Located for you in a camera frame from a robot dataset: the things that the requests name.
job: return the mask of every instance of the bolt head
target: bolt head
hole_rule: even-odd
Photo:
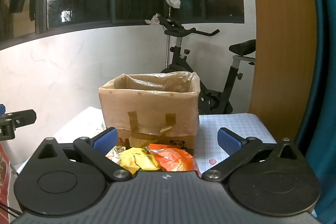
[[[124,179],[129,176],[129,172],[127,170],[116,170],[113,172],[113,175],[118,179]]]
[[[222,173],[218,170],[207,170],[204,175],[210,179],[219,179]]]

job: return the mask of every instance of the panda logo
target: panda logo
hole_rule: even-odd
[[[171,145],[178,145],[181,149],[184,148],[185,141],[170,141]]]

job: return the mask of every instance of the wooden door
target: wooden door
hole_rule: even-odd
[[[316,49],[315,0],[256,0],[250,113],[275,138],[294,139],[305,112]]]

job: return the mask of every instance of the black cable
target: black cable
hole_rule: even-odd
[[[12,211],[12,212],[16,213],[17,215],[21,215],[21,214],[22,214],[20,211],[18,211],[18,210],[15,210],[14,208],[11,208],[11,207],[9,207],[9,206],[5,205],[5,204],[4,204],[4,203],[2,203],[1,201],[0,201],[0,206],[3,206],[3,207],[5,207],[5,208],[7,208],[8,210],[10,210],[10,211]]]
[[[11,216],[14,216],[14,217],[16,217],[16,218],[19,217],[19,216],[14,215],[13,213],[11,213],[9,210],[6,210],[5,208],[3,208],[1,205],[0,205],[0,208],[1,208],[2,210],[4,210],[6,213],[10,214]]]

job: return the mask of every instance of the white wall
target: white wall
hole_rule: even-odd
[[[222,90],[232,63],[231,44],[256,36],[255,1],[244,0],[245,24],[190,24],[215,37],[190,35],[189,64],[210,89]],[[155,73],[165,66],[161,26],[84,30],[26,42],[0,51],[0,103],[8,112],[34,109],[34,125],[2,142],[13,164],[26,160],[47,136],[88,106],[100,107],[97,89],[122,73]],[[242,63],[231,96],[234,112],[247,112],[253,67]]]

